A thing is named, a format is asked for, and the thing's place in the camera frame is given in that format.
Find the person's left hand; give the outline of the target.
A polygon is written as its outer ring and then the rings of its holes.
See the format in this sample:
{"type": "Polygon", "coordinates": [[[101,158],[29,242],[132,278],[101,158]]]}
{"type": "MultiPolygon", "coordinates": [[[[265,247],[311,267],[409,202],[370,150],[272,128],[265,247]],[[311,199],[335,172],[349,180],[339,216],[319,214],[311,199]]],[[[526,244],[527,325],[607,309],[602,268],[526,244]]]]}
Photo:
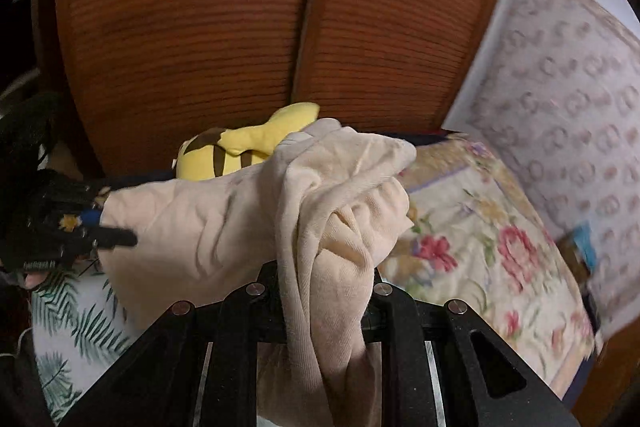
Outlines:
{"type": "Polygon", "coordinates": [[[48,276],[48,272],[26,273],[24,275],[24,286],[26,289],[34,289],[44,283],[48,276]]]}

